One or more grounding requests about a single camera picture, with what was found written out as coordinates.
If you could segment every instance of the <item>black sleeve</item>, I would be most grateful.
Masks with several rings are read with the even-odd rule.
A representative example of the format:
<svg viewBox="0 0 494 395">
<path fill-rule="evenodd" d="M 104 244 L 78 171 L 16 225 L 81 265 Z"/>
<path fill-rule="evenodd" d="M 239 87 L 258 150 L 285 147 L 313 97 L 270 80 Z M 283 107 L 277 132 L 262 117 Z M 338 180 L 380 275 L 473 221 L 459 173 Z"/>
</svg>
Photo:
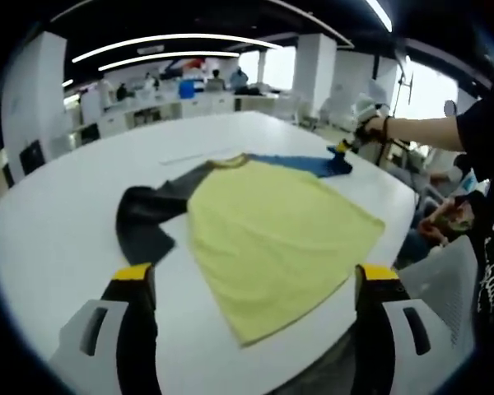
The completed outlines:
<svg viewBox="0 0 494 395">
<path fill-rule="evenodd" d="M 459 139 L 478 181 L 494 175 L 494 94 L 457 117 Z"/>
<path fill-rule="evenodd" d="M 124 192 L 115 233 L 130 265 L 155 265 L 174 248 L 174 240 L 159 225 L 187 211 L 188 200 L 212 170 L 205 162 L 158 189 L 131 187 Z"/>
</svg>

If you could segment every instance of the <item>hand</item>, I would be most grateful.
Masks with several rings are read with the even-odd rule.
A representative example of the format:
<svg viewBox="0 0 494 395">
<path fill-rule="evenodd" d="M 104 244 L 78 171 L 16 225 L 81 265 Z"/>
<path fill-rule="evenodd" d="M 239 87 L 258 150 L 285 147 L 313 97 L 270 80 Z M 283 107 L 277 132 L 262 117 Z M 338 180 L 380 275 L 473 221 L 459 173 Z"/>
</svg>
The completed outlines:
<svg viewBox="0 0 494 395">
<path fill-rule="evenodd" d="M 419 222 L 419 225 L 417 225 L 417 231 L 420 234 L 423 234 L 425 231 L 431 229 L 434 227 L 434 221 L 432 220 L 431 216 L 424 218 Z"/>
<path fill-rule="evenodd" d="M 439 242 L 441 242 L 445 238 L 440 230 L 437 229 L 435 226 L 431 226 L 430 228 L 422 228 L 421 230 L 419 230 L 419 233 L 427 239 L 437 240 Z"/>
<path fill-rule="evenodd" d="M 368 122 L 364 126 L 364 130 L 368 133 L 371 132 L 372 130 L 382 131 L 383 126 L 384 126 L 384 118 L 376 117 L 376 118 L 370 119 L 370 122 Z"/>
</svg>

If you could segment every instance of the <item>ceiling light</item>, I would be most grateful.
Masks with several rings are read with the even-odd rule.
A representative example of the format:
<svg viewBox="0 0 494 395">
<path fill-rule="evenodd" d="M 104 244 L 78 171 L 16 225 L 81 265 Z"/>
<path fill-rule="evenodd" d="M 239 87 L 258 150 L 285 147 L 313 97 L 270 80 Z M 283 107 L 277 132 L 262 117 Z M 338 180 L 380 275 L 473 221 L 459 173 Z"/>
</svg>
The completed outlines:
<svg viewBox="0 0 494 395">
<path fill-rule="evenodd" d="M 392 21 L 389 19 L 384 9 L 380 6 L 379 2 L 377 2 L 377 0 L 366 0 L 366 1 L 370 5 L 370 7 L 373 8 L 373 11 L 375 11 L 375 14 L 377 14 L 377 16 L 379 17 L 380 21 L 382 22 L 386 30 L 391 33 Z"/>
<path fill-rule="evenodd" d="M 271 44 L 265 41 L 260 41 L 259 39 L 247 39 L 245 37 L 236 37 L 235 35 L 207 35 L 201 33 L 182 33 L 177 35 L 151 35 L 150 37 L 142 37 L 140 39 L 127 39 L 126 41 L 121 41 L 120 43 L 106 45 L 105 47 L 94 49 L 88 53 L 84 53 L 81 56 L 77 56 L 72 59 L 72 62 L 77 63 L 81 60 L 89 58 L 90 56 L 97 55 L 98 53 L 103 53 L 110 51 L 111 49 L 116 49 L 124 47 L 126 45 L 146 43 L 148 41 L 160 41 L 160 40 L 176 40 L 176 39 L 213 39 L 213 40 L 228 40 L 228 41 L 238 41 L 246 44 L 260 45 L 272 49 L 280 49 L 281 45 Z"/>
<path fill-rule="evenodd" d="M 68 96 L 64 98 L 64 105 L 69 105 L 73 103 L 74 101 L 78 101 L 81 98 L 81 96 L 77 93 L 75 95 Z"/>
<path fill-rule="evenodd" d="M 139 58 L 132 58 L 127 60 L 121 60 L 120 62 L 110 63 L 106 66 L 99 67 L 99 71 L 103 72 L 109 68 L 114 68 L 118 66 L 123 66 L 124 64 L 142 62 L 144 60 L 160 59 L 160 58 L 181 58 L 187 56 L 217 56 L 217 57 L 228 57 L 228 58 L 238 58 L 239 53 L 236 52 L 216 52 L 216 51 L 186 51 L 186 52 L 170 52 L 170 53 L 159 53 L 156 55 L 141 56 Z"/>
</svg>

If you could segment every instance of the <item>white pillar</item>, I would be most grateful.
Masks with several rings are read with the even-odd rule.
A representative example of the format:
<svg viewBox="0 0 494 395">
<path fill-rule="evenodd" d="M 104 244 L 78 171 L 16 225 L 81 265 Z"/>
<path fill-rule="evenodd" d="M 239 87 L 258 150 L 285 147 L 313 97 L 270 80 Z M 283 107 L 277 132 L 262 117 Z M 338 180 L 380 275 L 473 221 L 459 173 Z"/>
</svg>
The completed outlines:
<svg viewBox="0 0 494 395">
<path fill-rule="evenodd" d="M 301 35 L 296 50 L 293 90 L 320 110 L 331 96 L 337 43 L 325 35 Z"/>
<path fill-rule="evenodd" d="M 65 51 L 65 39 L 44 32 L 22 50 L 7 74 L 2 92 L 2 135 L 16 183 L 25 176 L 20 153 L 39 140 L 45 161 L 50 161 L 51 141 L 66 133 Z"/>
<path fill-rule="evenodd" d="M 267 51 L 260 51 L 260 60 L 258 61 L 258 75 L 256 82 L 263 82 L 263 70 L 265 69 L 266 58 L 267 58 Z"/>
</svg>

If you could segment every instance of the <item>person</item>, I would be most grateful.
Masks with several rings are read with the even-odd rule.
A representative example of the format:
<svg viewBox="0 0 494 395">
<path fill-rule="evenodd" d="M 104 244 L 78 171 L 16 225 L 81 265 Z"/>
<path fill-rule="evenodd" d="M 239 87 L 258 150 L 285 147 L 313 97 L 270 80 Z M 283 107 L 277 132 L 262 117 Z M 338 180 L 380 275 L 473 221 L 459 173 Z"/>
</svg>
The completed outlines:
<svg viewBox="0 0 494 395">
<path fill-rule="evenodd" d="M 249 78 L 247 77 L 247 74 L 245 74 L 241 70 L 241 67 L 238 67 L 236 72 L 234 72 L 231 75 L 231 89 L 233 91 L 236 91 L 237 89 L 243 88 L 243 87 L 247 86 L 248 81 L 249 81 Z"/>
<path fill-rule="evenodd" d="M 146 74 L 146 76 L 145 76 L 145 86 L 144 86 L 144 89 L 147 90 L 147 91 L 153 91 L 155 84 L 156 84 L 156 80 L 148 72 Z"/>
<path fill-rule="evenodd" d="M 426 194 L 426 187 L 430 184 L 436 191 L 444 197 L 448 197 L 454 192 L 464 178 L 472 169 L 472 165 L 467 155 L 460 154 L 454 159 L 452 167 L 447 171 L 432 172 L 428 175 L 410 174 L 407 170 L 395 167 L 388 170 L 388 173 L 396 179 L 402 181 L 408 187 L 414 189 L 419 194 Z"/>
<path fill-rule="evenodd" d="M 115 97 L 117 98 L 117 101 L 123 101 L 128 97 L 128 90 L 124 84 L 119 85 L 119 88 L 117 88 L 117 91 L 115 92 Z"/>
<path fill-rule="evenodd" d="M 434 247 L 445 247 L 466 234 L 473 227 L 476 212 L 482 210 L 484 199 L 481 192 L 474 191 L 445 200 L 426 218 L 422 218 L 422 212 L 417 213 L 399 251 L 395 267 L 401 269 L 421 261 Z"/>
<path fill-rule="evenodd" d="M 207 81 L 205 85 L 205 91 L 207 92 L 218 92 L 225 90 L 225 80 L 220 78 L 219 70 L 212 70 L 213 78 Z"/>
<path fill-rule="evenodd" d="M 485 203 L 476 213 L 468 233 L 480 275 L 473 306 L 477 349 L 450 383 L 450 391 L 464 388 L 472 393 L 486 392 L 489 386 L 494 386 L 494 92 L 456 117 L 425 120 L 377 117 L 365 123 L 363 130 L 382 140 L 398 138 L 448 151 L 466 151 L 478 181 L 490 182 Z"/>
</svg>

